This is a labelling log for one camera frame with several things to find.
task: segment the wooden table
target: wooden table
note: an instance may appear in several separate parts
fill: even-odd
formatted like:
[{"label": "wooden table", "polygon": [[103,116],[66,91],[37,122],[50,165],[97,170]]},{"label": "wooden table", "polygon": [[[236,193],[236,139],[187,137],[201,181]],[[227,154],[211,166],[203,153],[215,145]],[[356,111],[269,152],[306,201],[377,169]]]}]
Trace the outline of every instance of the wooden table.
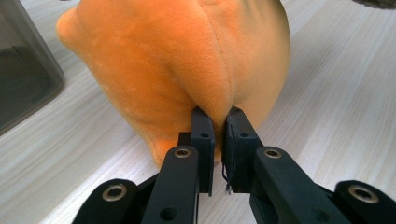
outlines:
[{"label": "wooden table", "polygon": [[[318,184],[356,179],[396,199],[396,11],[352,1],[283,0],[290,74],[260,127]],[[0,223],[70,223],[99,184],[141,183],[158,172],[148,146],[121,118],[87,67],[56,38],[78,0],[22,0],[64,70],[60,95],[0,136]],[[200,223],[255,223],[248,195],[200,196]]]}]

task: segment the light wood surface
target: light wood surface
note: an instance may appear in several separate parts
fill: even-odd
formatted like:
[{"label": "light wood surface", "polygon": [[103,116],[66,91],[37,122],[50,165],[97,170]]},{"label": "light wood surface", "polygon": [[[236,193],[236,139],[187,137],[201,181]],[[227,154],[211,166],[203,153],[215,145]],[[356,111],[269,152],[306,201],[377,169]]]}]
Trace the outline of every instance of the light wood surface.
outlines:
[{"label": "light wood surface", "polygon": [[[356,179],[396,199],[396,11],[352,1],[283,0],[291,66],[258,130],[318,184]],[[57,18],[78,1],[22,0],[64,70],[60,95],[0,136],[0,223],[70,223],[101,183],[158,172],[148,146],[57,40]],[[255,223],[248,195],[200,196],[199,223]]]}]

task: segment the round metal joint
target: round metal joint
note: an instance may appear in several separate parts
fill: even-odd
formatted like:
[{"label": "round metal joint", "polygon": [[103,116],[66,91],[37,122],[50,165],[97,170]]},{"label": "round metal joint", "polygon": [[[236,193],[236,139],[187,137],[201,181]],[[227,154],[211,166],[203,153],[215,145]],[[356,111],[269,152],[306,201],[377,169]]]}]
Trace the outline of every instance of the round metal joint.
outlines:
[{"label": "round metal joint", "polygon": [[189,149],[181,148],[175,151],[175,156],[178,158],[187,158],[191,155],[191,151]]},{"label": "round metal joint", "polygon": [[275,149],[265,149],[264,155],[272,159],[279,159],[282,157],[282,153]]},{"label": "round metal joint", "polygon": [[115,202],[123,198],[126,194],[126,191],[127,189],[123,184],[110,185],[110,187],[103,191],[102,198],[107,202]]},{"label": "round metal joint", "polygon": [[352,185],[348,188],[348,192],[356,199],[364,202],[364,203],[378,203],[379,199],[375,193],[370,191],[369,189],[358,186]]}]

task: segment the dark brown fuzzy object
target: dark brown fuzzy object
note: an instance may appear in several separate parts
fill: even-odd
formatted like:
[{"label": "dark brown fuzzy object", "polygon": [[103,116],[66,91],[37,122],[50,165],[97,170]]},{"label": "dark brown fuzzy object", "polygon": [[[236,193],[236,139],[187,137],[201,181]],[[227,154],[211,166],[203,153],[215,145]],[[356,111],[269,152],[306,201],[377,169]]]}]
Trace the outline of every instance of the dark brown fuzzy object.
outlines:
[{"label": "dark brown fuzzy object", "polygon": [[396,0],[353,0],[354,2],[363,4],[367,7],[375,7],[382,9],[395,9]]}]

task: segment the orange fabric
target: orange fabric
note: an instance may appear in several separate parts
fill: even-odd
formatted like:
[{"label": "orange fabric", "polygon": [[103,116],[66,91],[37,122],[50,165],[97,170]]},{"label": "orange fabric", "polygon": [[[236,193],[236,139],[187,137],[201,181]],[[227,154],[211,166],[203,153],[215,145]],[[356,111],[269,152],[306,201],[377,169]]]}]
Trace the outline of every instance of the orange fabric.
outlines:
[{"label": "orange fabric", "polygon": [[191,129],[196,106],[213,119],[218,138],[232,105],[259,126],[289,67],[278,0],[81,0],[57,32],[159,165],[178,133]]}]

